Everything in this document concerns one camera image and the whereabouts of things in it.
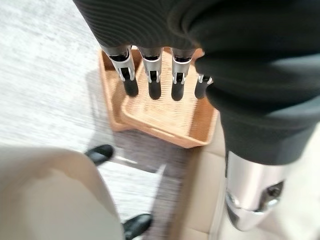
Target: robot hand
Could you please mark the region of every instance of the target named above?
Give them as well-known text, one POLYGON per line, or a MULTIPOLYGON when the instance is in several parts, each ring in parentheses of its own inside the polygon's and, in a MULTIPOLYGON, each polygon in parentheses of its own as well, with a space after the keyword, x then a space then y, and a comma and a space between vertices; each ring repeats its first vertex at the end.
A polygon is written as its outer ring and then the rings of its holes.
POLYGON ((206 88, 220 111, 230 220, 242 231, 262 221, 320 120, 320 2, 74 3, 132 97, 139 90, 131 45, 141 52, 153 99, 161 96, 162 48, 171 47, 176 101, 183 96, 195 49, 204 50, 195 63, 200 74, 195 95, 202 98, 206 88))

